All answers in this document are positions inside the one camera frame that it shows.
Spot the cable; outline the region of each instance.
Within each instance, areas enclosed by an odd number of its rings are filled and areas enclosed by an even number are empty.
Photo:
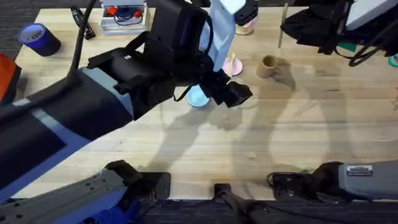
[[[121,24],[120,22],[126,22],[127,20],[125,20],[125,21],[117,21],[117,20],[116,20],[116,16],[113,17],[114,22],[115,22],[117,25],[119,25],[119,26],[133,26],[133,25],[137,25],[137,24],[140,24],[140,23],[142,22],[143,19],[144,19],[144,17],[141,16],[141,19],[140,19],[139,22],[133,22],[133,23],[129,23],[129,24]]]
[[[79,33],[77,35],[77,40],[76,40],[75,52],[73,53],[72,64],[70,65],[69,73],[67,75],[68,77],[74,76],[76,74],[76,71],[78,70],[79,62],[81,59],[81,50],[83,48],[84,34],[86,32],[88,18],[90,17],[91,11],[94,8],[95,2],[96,0],[90,0],[85,11],[83,22],[80,24]]]
[[[354,57],[350,57],[350,56],[345,56],[345,55],[342,55],[342,54],[340,54],[340,52],[337,50],[337,46],[336,46],[336,48],[334,49],[334,52],[337,54],[337,55],[339,55],[339,56],[342,56],[343,58],[346,58],[346,59],[353,59]],[[366,53],[366,54],[364,54],[364,55],[361,55],[360,57],[361,58],[363,58],[363,57],[365,57],[365,56],[367,56],[367,54],[369,54],[370,52],[368,52],[368,53]]]
[[[138,13],[138,15],[140,15],[141,19],[139,22],[133,22],[133,23],[129,23],[129,24],[121,24],[120,23],[120,22],[126,22],[126,21],[132,19],[133,17],[136,17],[136,13]],[[144,19],[144,16],[141,15],[141,10],[139,9],[138,6],[133,6],[133,7],[120,6],[116,9],[116,12],[113,17],[114,22],[119,26],[137,25],[137,24],[140,24],[143,19]]]
[[[209,28],[210,28],[209,43],[208,43],[207,48],[205,50],[205,54],[208,54],[210,49],[211,49],[211,45],[213,44],[213,39],[214,39],[213,21],[211,20],[211,17],[210,17],[209,14],[206,14],[206,22],[208,23]]]
[[[365,62],[367,59],[372,57],[374,54],[376,54],[384,45],[386,45],[393,37],[389,37],[386,41],[384,41],[381,45],[378,45],[374,50],[365,53],[370,46],[373,46],[374,43],[376,43],[377,40],[380,39],[386,32],[390,31],[392,28],[394,28],[398,24],[398,19],[395,19],[393,22],[391,22],[386,28],[384,28],[378,35],[373,37],[358,53],[355,54],[355,56],[349,61],[349,66],[355,67],[357,65],[362,64]]]
[[[188,86],[188,88],[181,94],[181,96],[180,96],[178,99],[177,99],[177,98],[175,97],[175,95],[173,94],[173,99],[174,99],[174,101],[179,102],[179,101],[181,101],[182,99],[184,99],[185,95],[191,90],[191,88],[192,88],[192,86]]]
[[[40,106],[44,105],[45,103],[49,103],[49,102],[57,99],[59,96],[62,96],[63,94],[67,93],[71,89],[71,87],[73,87],[74,84],[76,84],[77,79],[75,78],[75,76],[76,76],[75,74],[78,69],[79,61],[81,58],[81,49],[83,47],[83,39],[84,39],[85,31],[86,31],[86,25],[88,22],[88,18],[91,14],[91,11],[94,8],[95,2],[96,2],[96,0],[90,0],[88,6],[86,8],[84,18],[83,18],[82,23],[80,24],[79,33],[78,33],[78,37],[76,40],[75,53],[73,54],[72,63],[71,63],[69,72],[66,76],[66,79],[65,79],[65,82],[63,83],[63,85],[54,94],[52,94],[51,96],[49,96],[47,98],[42,98],[41,100],[36,101],[35,103],[30,102],[23,106],[17,106],[15,108],[13,108],[12,110],[6,112],[6,114],[4,114],[4,116],[2,116],[0,118],[0,127],[5,128],[5,125],[7,123],[11,123],[11,122],[15,121],[17,118],[20,118],[21,116],[25,115],[30,110],[32,110],[36,107],[40,107]]]

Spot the small wooden cup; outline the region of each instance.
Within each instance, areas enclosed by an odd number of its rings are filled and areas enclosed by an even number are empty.
[[[256,75],[260,78],[269,78],[278,66],[278,59],[272,55],[266,55],[261,63],[257,66]]]

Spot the wooden table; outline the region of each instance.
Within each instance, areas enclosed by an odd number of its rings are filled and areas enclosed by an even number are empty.
[[[290,8],[289,14],[301,9]],[[297,45],[286,35],[278,50],[281,15],[280,7],[260,9],[255,33],[233,42],[232,51],[244,64],[235,80],[254,93],[245,104],[196,110],[169,100],[76,152],[17,196],[44,193],[124,159],[140,171],[170,172],[171,198],[211,198],[213,184],[227,182],[244,198],[272,200],[265,185],[270,172],[314,170],[326,161],[398,159],[398,70],[381,55],[350,68],[347,60],[317,54],[317,48]],[[98,36],[85,42],[81,66],[134,38],[102,35],[95,24],[100,17],[95,9],[90,22]],[[43,9],[36,22],[45,24],[62,48],[47,58],[22,48],[17,63],[29,77],[26,95],[66,75],[77,35],[69,9]],[[267,54],[291,63],[277,80],[254,74]]]

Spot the label sticker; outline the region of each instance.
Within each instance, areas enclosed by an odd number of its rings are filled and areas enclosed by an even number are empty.
[[[371,177],[373,175],[373,167],[372,165],[348,166],[347,175],[357,177]]]

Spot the black cable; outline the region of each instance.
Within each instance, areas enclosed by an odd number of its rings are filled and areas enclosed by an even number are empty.
[[[77,35],[77,40],[76,40],[76,47],[75,47],[75,52],[73,53],[73,58],[72,58],[72,64],[70,65],[68,77],[72,77],[76,74],[76,71],[78,70],[79,67],[79,62],[81,59],[81,50],[83,48],[83,39],[84,35],[86,32],[86,26],[88,23],[88,18],[90,17],[91,11],[94,8],[96,0],[90,0],[88,3],[88,6],[85,11],[85,15],[83,18],[82,23],[80,24],[79,27],[79,33]]]
[[[179,102],[179,101],[181,101],[182,99],[184,99],[185,95],[191,90],[191,88],[192,88],[192,86],[188,86],[188,88],[181,94],[181,96],[180,96],[178,99],[177,99],[177,98],[175,97],[175,95],[173,94],[173,99],[174,99],[174,101]]]
[[[386,41],[384,41],[382,44],[378,45],[374,50],[365,53],[365,51],[368,50],[371,46],[376,43],[377,40],[380,39],[383,35],[386,34],[386,32],[389,32],[392,28],[394,28],[398,24],[398,19],[395,19],[393,22],[391,22],[386,28],[384,28],[378,35],[373,37],[358,53],[355,54],[355,56],[349,61],[349,66],[355,67],[357,65],[362,64],[365,62],[367,59],[372,57],[374,54],[376,54],[382,47],[384,47],[385,44],[387,44],[394,36],[389,37]]]
[[[129,23],[129,24],[121,24],[120,22],[126,22],[127,20],[125,20],[125,21],[117,21],[117,20],[116,20],[116,16],[113,17],[114,22],[115,22],[117,25],[119,25],[119,26],[133,26],[133,25],[137,25],[137,24],[140,24],[140,23],[142,22],[143,19],[144,19],[144,17],[141,16],[141,19],[140,19],[139,22],[133,22],[133,23]]]
[[[75,53],[73,54],[72,63],[71,63],[69,72],[66,76],[65,82],[63,83],[63,86],[61,86],[55,93],[53,93],[51,96],[49,96],[47,98],[42,98],[41,100],[36,101],[35,103],[30,102],[23,106],[17,106],[15,108],[13,108],[11,111],[4,114],[4,116],[2,116],[0,118],[0,129],[5,128],[5,125],[7,123],[11,123],[11,122],[15,121],[17,118],[20,118],[21,116],[25,115],[30,110],[40,107],[40,106],[44,105],[45,103],[49,103],[53,100],[56,100],[63,94],[70,91],[70,89],[74,85],[76,85],[77,79],[75,78],[75,74],[78,69],[80,58],[81,58],[81,49],[83,47],[83,39],[84,39],[85,31],[86,31],[86,25],[88,22],[88,18],[91,14],[91,11],[94,8],[95,2],[96,2],[96,0],[90,0],[88,6],[86,8],[86,11],[85,11],[85,14],[83,17],[83,21],[79,27],[79,33],[78,33],[78,37],[76,40]]]
[[[205,54],[208,54],[210,49],[211,49],[211,45],[213,44],[213,39],[214,39],[213,21],[211,20],[211,17],[210,17],[209,14],[206,14],[206,22],[208,23],[209,28],[210,28],[209,43],[208,43],[207,48],[205,50]]]
[[[345,55],[343,55],[343,54],[341,54],[338,50],[337,50],[337,47],[334,49],[334,52],[337,54],[337,55],[339,55],[339,56],[341,56],[341,57],[343,57],[343,58],[346,58],[346,59],[353,59],[354,57],[350,57],[350,56],[345,56]],[[359,57],[360,58],[363,58],[363,57],[366,57],[367,56],[367,54],[369,54],[370,52],[368,52],[368,53],[366,53],[366,54],[364,54],[364,55],[360,55]]]

